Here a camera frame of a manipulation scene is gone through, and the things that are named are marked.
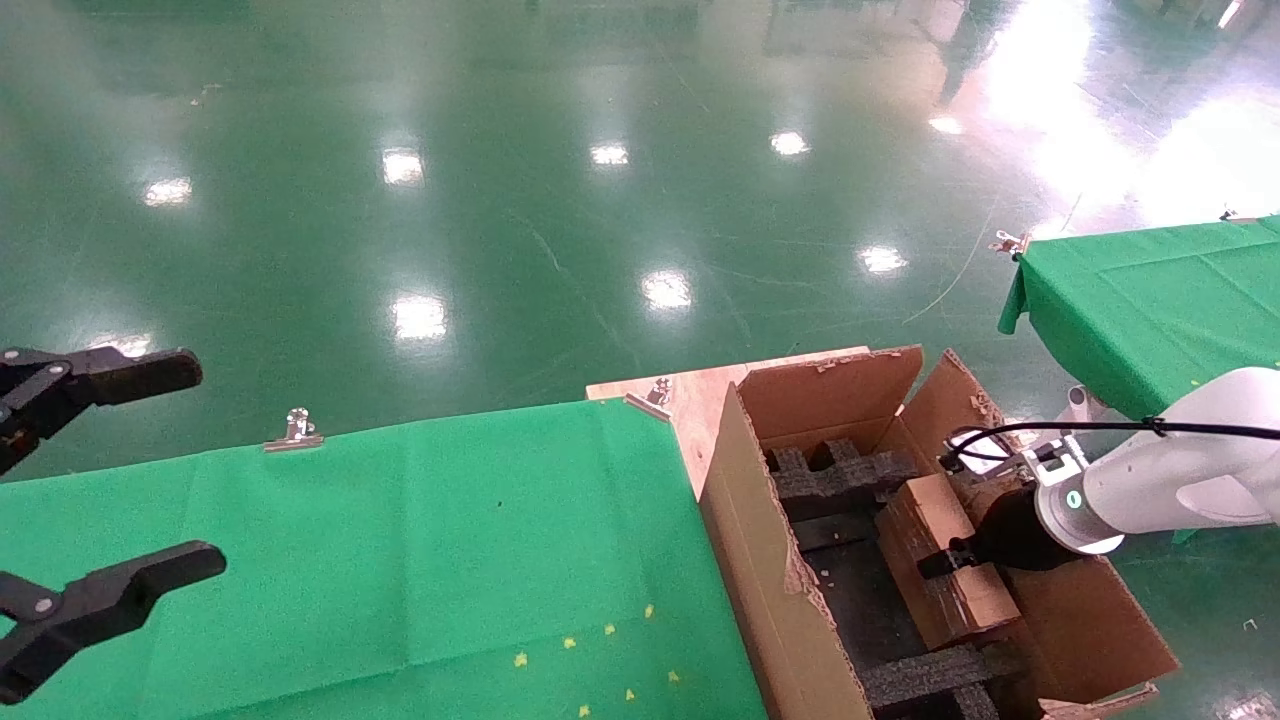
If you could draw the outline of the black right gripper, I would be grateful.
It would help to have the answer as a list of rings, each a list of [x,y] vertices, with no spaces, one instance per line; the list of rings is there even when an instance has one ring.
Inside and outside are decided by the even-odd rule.
[[[920,559],[916,570],[925,580],[983,562],[1023,571],[1050,571],[1080,557],[1046,530],[1036,509],[1036,487],[1024,486],[996,498],[964,543],[951,543]]]

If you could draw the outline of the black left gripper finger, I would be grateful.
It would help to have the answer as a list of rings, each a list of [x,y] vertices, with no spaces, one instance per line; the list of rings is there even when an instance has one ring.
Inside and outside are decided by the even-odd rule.
[[[81,651],[137,632],[157,601],[227,570],[207,542],[184,542],[91,571],[54,591],[1,574],[1,611],[13,625],[1,642],[1,702],[19,705]]]
[[[4,348],[1,360],[1,474],[24,461],[84,410],[195,388],[198,357],[174,348],[128,357],[119,348],[51,354]]]

